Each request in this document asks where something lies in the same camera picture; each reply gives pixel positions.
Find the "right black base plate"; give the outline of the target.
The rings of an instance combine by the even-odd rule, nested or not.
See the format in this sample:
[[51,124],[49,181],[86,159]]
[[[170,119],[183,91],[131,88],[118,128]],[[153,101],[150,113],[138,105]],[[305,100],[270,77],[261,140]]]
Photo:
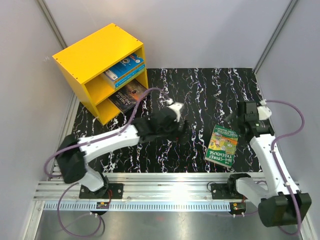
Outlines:
[[239,195],[232,195],[226,183],[210,183],[210,192],[213,200],[240,200]]

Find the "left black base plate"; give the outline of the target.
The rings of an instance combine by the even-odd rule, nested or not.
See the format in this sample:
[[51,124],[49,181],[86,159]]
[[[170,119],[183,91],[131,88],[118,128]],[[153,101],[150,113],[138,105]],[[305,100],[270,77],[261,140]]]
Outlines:
[[87,187],[81,185],[79,198],[80,199],[116,199],[123,198],[123,183],[109,183],[108,188],[103,187],[97,191],[90,191]]

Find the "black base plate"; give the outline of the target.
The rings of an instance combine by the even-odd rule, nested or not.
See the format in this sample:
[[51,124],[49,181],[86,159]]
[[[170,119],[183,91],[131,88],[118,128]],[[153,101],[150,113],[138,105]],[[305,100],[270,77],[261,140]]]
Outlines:
[[210,183],[210,192],[213,200],[240,200],[239,195],[232,195],[226,183]]
[[123,198],[123,183],[109,183],[108,188],[103,187],[97,191],[90,191],[87,187],[81,185],[79,198],[80,199],[116,199]]

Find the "dark Tale of Two Cities book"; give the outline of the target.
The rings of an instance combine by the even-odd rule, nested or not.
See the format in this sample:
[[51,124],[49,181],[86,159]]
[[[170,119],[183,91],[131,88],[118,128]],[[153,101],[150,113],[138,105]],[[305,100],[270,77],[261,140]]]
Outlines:
[[147,89],[141,83],[136,79],[133,79],[117,90],[108,99],[120,110],[121,113],[125,114],[137,104],[138,100],[141,99],[142,94],[146,90]]

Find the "blue paperback with round badge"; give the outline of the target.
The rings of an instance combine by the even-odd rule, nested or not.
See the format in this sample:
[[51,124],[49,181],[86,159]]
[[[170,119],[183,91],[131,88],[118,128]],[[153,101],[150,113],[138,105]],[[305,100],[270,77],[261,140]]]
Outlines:
[[123,58],[109,69],[102,73],[102,76],[107,80],[110,80],[114,84],[120,81],[120,79],[129,75],[129,73],[137,70],[145,63],[144,59],[135,53]]

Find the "yellow wooden shelf cabinet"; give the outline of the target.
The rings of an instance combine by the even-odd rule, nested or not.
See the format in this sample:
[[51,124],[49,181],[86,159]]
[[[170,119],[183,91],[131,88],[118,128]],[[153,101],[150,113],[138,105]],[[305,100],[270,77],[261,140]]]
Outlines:
[[79,101],[105,125],[120,110],[109,100],[116,90],[101,74],[133,53],[144,59],[144,44],[110,23],[52,57]]

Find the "blue comic paperback book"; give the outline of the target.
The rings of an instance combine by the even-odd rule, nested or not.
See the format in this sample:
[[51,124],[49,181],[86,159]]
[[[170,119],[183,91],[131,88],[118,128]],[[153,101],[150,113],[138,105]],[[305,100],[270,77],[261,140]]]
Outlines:
[[139,66],[137,69],[133,70],[132,72],[130,72],[128,75],[124,76],[122,79],[120,79],[116,84],[115,84],[115,88],[119,88],[122,84],[124,84],[125,82],[127,82],[128,80],[132,79],[135,75],[139,75],[140,73],[142,73],[145,69],[145,65],[141,65]]

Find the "aluminium mounting rail frame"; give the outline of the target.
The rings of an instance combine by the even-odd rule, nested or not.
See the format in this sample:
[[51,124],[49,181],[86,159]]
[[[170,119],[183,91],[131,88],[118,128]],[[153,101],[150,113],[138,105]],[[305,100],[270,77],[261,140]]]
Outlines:
[[[53,175],[50,181],[41,181],[36,189],[35,201],[85,201],[85,202],[169,202],[169,203],[189,203],[189,202],[228,202],[230,204],[230,217],[246,217],[247,202],[252,203],[246,197],[242,199],[212,199],[209,184],[226,184],[230,173],[223,173],[219,177],[210,177],[207,173],[199,178],[189,176],[186,173],[148,173],[143,176],[136,176],[134,173],[113,173],[111,176],[103,174],[110,183],[124,184],[122,199],[80,199],[81,184],[66,184],[62,174]],[[253,180],[267,188],[264,179],[258,180],[256,176],[249,174]]]

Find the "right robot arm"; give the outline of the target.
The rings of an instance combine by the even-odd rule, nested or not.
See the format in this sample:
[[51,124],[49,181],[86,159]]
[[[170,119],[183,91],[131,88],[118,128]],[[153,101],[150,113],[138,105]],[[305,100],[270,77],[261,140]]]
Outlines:
[[236,173],[228,178],[226,192],[233,199],[246,197],[252,202],[265,227],[296,225],[300,228],[312,199],[291,178],[277,142],[299,133],[303,127],[276,136],[270,122],[271,115],[267,100],[240,101],[237,104],[236,125],[258,158],[267,188],[257,184],[247,173]]

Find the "green Storey Treehouse book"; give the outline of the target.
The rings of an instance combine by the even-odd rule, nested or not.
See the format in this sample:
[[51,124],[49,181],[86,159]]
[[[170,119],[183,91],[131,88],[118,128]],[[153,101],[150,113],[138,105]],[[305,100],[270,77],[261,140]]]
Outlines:
[[215,125],[204,159],[230,168],[234,162],[238,139],[239,135],[237,132],[220,125]]

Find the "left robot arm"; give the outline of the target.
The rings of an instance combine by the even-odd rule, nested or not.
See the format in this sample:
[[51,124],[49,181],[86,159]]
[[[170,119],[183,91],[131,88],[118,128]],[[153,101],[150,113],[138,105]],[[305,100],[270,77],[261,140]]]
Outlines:
[[189,122],[181,121],[169,108],[157,113],[135,118],[131,123],[99,135],[74,138],[67,135],[55,157],[66,184],[79,183],[96,198],[107,195],[109,180],[101,172],[92,169],[89,162],[115,150],[166,138],[185,144],[188,141]]

